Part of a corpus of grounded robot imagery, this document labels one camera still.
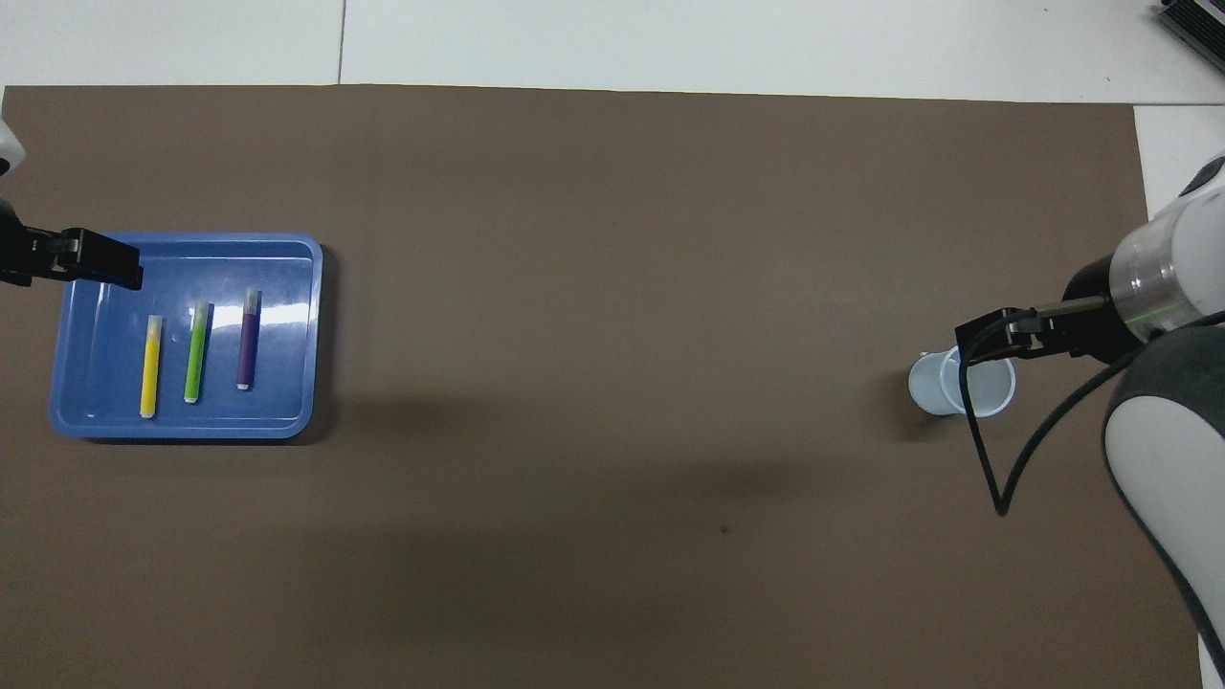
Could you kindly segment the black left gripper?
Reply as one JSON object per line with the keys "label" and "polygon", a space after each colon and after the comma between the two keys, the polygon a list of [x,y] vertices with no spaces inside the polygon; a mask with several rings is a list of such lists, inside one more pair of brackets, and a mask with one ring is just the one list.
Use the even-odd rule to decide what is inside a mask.
{"label": "black left gripper", "polygon": [[[66,248],[60,250],[62,239]],[[9,201],[1,201],[1,280],[12,286],[31,286],[36,278],[93,280],[140,291],[145,266],[140,265],[136,246],[85,228],[69,228],[60,234],[28,227]]]}

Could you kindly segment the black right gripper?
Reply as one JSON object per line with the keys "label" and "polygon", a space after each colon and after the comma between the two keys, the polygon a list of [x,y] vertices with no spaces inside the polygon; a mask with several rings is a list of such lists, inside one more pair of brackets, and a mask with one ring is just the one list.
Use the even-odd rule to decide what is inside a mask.
{"label": "black right gripper", "polygon": [[1105,304],[1095,310],[1065,318],[1065,331],[1054,320],[1039,320],[1033,309],[1001,308],[962,322],[956,327],[957,345],[971,345],[985,333],[981,345],[1007,345],[1006,358],[1040,359],[1069,354],[1091,357],[1102,365],[1114,365],[1125,354],[1142,345],[1125,326],[1110,295],[1110,255],[1080,267],[1065,289],[1065,300],[1087,300],[1102,297]]}

